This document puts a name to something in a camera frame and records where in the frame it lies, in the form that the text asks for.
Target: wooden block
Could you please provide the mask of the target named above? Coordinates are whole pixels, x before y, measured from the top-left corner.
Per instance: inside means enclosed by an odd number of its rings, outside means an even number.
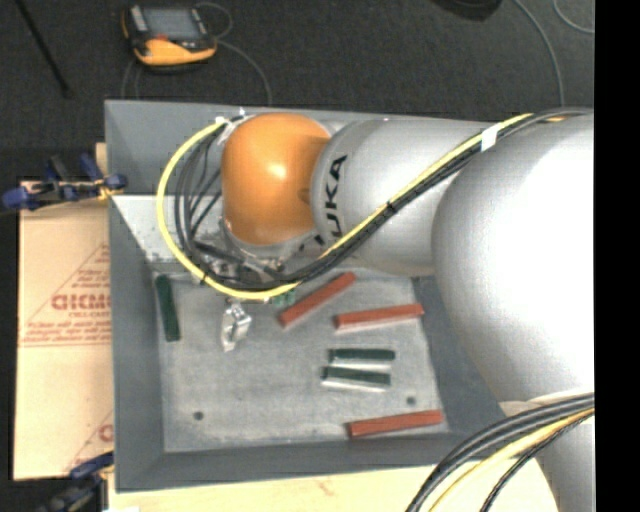
[[[339,275],[319,290],[316,290],[290,308],[285,309],[278,315],[278,321],[282,327],[289,327],[292,323],[318,310],[340,292],[351,286],[355,280],[356,276],[353,272],[345,272]]]
[[[439,409],[429,411],[411,412],[408,414],[398,414],[396,416],[383,416],[367,420],[353,421],[347,423],[349,437],[357,438],[384,432],[394,432],[398,430],[408,430],[411,428],[427,427],[437,425],[444,421],[444,415]]]
[[[354,311],[342,313],[334,319],[336,332],[351,331],[387,325],[400,320],[417,318],[424,315],[421,304],[404,304],[388,308],[369,309],[366,311]]]

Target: wire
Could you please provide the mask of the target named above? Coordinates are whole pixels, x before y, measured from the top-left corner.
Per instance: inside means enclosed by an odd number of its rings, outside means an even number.
[[[464,463],[488,450],[528,435],[553,421],[581,413],[592,407],[594,407],[594,394],[588,393],[522,412],[483,429],[454,448],[440,461],[418,490],[406,512],[417,512],[426,499]]]
[[[551,42],[549,41],[549,38],[547,37],[547,34],[545,33],[544,29],[542,28],[540,23],[538,23],[538,20],[534,18],[533,14],[531,14],[531,12],[520,2],[520,0],[513,0],[513,3],[525,14],[527,18],[529,18],[531,23],[533,23],[533,26],[536,28],[536,30],[542,37],[542,41],[544,42],[547,48],[547,51],[549,52],[549,56],[551,57],[551,64],[553,65],[553,71],[556,75],[556,81],[558,83],[558,94],[560,96],[560,106],[564,106],[565,104],[564,83],[562,81],[562,76],[560,74],[560,66],[558,66],[558,59],[556,57],[556,52],[554,51],[553,46],[551,46]]]
[[[214,9],[222,11],[225,14],[225,16],[227,17],[227,26],[219,34],[214,34],[213,37],[215,37],[216,39],[222,39],[223,37],[228,35],[229,32],[231,32],[231,30],[233,30],[233,17],[231,16],[231,13],[227,9],[222,7],[220,4],[217,4],[215,2],[198,2],[195,5],[195,7],[198,8],[198,9],[200,7],[213,7]]]
[[[564,21],[567,25],[569,25],[571,28],[577,30],[578,32],[583,32],[585,34],[595,34],[596,30],[595,28],[587,28],[587,27],[583,27],[581,25],[578,25],[577,23],[571,21],[561,10],[560,7],[558,6],[558,0],[552,0],[553,3],[553,10],[556,11],[556,14],[560,17],[560,19],[562,21]]]
[[[244,58],[244,60],[246,60],[253,67],[253,69],[255,69],[258,72],[258,75],[260,75],[260,78],[262,79],[264,90],[267,94],[267,105],[268,106],[273,105],[273,93],[271,91],[271,85],[269,85],[269,80],[267,80],[267,76],[264,74],[264,71],[262,71],[262,68],[256,63],[256,61],[253,60],[251,57],[249,57],[249,55],[243,52],[240,48],[232,45],[231,43],[227,43],[226,41],[219,40],[218,44],[220,46],[224,46],[225,48],[228,48],[233,52],[236,52],[238,55]]]
[[[124,75],[122,76],[122,82],[120,82],[120,97],[124,98],[127,93],[127,82],[129,81],[129,75],[131,74],[131,70],[136,65],[136,58],[131,57],[131,60],[127,64],[126,69],[124,70]]]
[[[494,469],[500,463],[530,449],[531,447],[544,443],[560,430],[580,420],[586,419],[588,416],[591,416],[593,412],[594,409],[587,409],[584,412],[576,413],[550,425],[541,427],[533,433],[509,443],[504,448],[498,450],[490,457],[458,476],[455,481],[435,500],[433,505],[429,508],[429,511],[436,512],[437,510],[442,509],[447,500],[451,500],[455,494],[459,492],[460,488],[470,480],[478,479],[482,475]]]
[[[589,419],[592,415],[585,415],[582,418],[578,419],[577,421],[575,421],[574,423],[571,423],[570,425],[565,426],[564,428],[561,428],[559,430],[557,430],[553,435],[549,436],[547,439],[545,439],[544,441],[541,441],[540,443],[538,443],[535,446],[532,446],[529,450],[527,450],[526,452],[524,452],[520,458],[517,460],[517,462],[515,464],[513,464],[508,470],[507,472],[504,473],[504,475],[502,475],[502,477],[500,477],[500,480],[498,480],[498,483],[496,483],[496,485],[493,487],[493,489],[491,490],[491,493],[489,494],[489,496],[487,496],[485,502],[482,504],[482,508],[480,509],[480,512],[489,512],[489,509],[491,508],[491,506],[493,505],[493,502],[495,501],[495,499],[498,497],[498,494],[500,493],[500,491],[502,491],[502,489],[504,488],[504,486],[507,484],[507,482],[513,478],[513,476],[520,470],[522,469],[522,467],[529,462],[533,457],[535,457],[541,450],[543,450],[544,448],[546,448],[547,446],[549,446],[553,441],[555,441],[558,437],[560,437],[562,434],[568,432],[569,430],[574,429],[575,427],[577,427],[578,425],[580,425],[581,423],[583,423],[584,421],[586,421],[587,419]]]

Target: cardboard sheet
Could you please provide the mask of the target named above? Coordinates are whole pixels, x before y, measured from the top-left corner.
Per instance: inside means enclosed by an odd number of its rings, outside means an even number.
[[[21,213],[13,477],[113,448],[107,203]]]

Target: white cable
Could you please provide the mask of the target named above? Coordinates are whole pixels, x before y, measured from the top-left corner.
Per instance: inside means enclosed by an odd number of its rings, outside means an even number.
[[[573,21],[571,21],[566,14],[564,14],[561,10],[560,7],[558,6],[558,0],[552,0],[551,2],[553,4],[553,10],[556,11],[556,14],[558,15],[558,17],[564,21],[567,25],[569,25],[571,28],[579,31],[579,32],[584,32],[585,34],[595,34],[596,30],[594,28],[588,28],[588,27],[583,27],[581,25],[578,25],[577,23],[574,23]]]
[[[549,41],[549,38],[547,37],[547,34],[543,30],[543,28],[540,25],[540,23],[538,23],[538,20],[536,20],[533,17],[533,14],[531,14],[531,12],[529,12],[529,10],[524,5],[522,5],[520,0],[513,0],[513,3],[525,14],[525,16],[527,18],[529,18],[531,23],[533,23],[533,26],[536,28],[536,30],[540,34],[540,36],[542,37],[542,40],[544,41],[545,46],[547,47],[547,51],[549,52],[549,56],[551,57],[551,63],[553,65],[553,70],[554,70],[555,75],[556,75],[556,80],[558,82],[558,93],[559,93],[559,96],[560,96],[560,106],[564,106],[564,104],[565,104],[564,103],[564,83],[562,81],[562,76],[560,75],[560,66],[558,66],[558,59],[556,57],[556,52],[553,50],[553,46],[551,46],[551,42]]]
[[[231,51],[236,52],[238,55],[243,57],[244,60],[246,60],[249,64],[251,64],[251,66],[253,66],[253,69],[255,69],[260,75],[260,78],[262,78],[262,83],[264,84],[264,90],[267,93],[267,106],[271,106],[273,104],[273,94],[271,92],[271,86],[269,85],[267,76],[264,74],[264,71],[262,71],[262,68],[258,66],[256,61],[254,61],[251,57],[249,57],[237,46],[234,46],[231,43],[227,43],[226,41],[218,41],[218,44],[220,44],[221,46],[224,46],[225,48],[228,48]]]
[[[199,7],[213,7],[214,9],[218,9],[219,11],[222,11],[227,17],[228,21],[227,21],[226,28],[219,34],[214,34],[213,37],[215,37],[216,39],[222,39],[224,36],[228,35],[229,32],[231,32],[231,30],[233,29],[233,17],[231,16],[231,13],[227,9],[225,9],[220,4],[217,4],[215,2],[198,2],[196,4],[196,8],[199,8]]]

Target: gray tray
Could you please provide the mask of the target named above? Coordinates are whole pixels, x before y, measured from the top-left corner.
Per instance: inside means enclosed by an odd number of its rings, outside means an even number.
[[[194,283],[173,263],[155,229],[153,193],[182,141],[216,116],[239,111],[224,105],[106,103],[109,172],[130,181],[127,194],[114,198],[110,209],[117,488],[433,464],[503,417],[459,347],[433,278],[396,278],[348,263],[300,287],[301,297],[353,271],[356,283],[326,307],[283,330],[276,321],[282,308],[249,305],[248,337],[234,351],[222,350],[225,297]],[[382,117],[305,112],[336,129],[350,120]],[[205,228],[215,230],[216,223]],[[178,342],[164,336],[153,287],[158,272],[171,278],[182,331]],[[409,302],[422,303],[422,319],[334,332],[331,318],[337,313]],[[389,390],[323,387],[328,350],[338,347],[393,349]],[[357,441],[346,434],[348,421],[438,408],[446,421],[437,426]]]

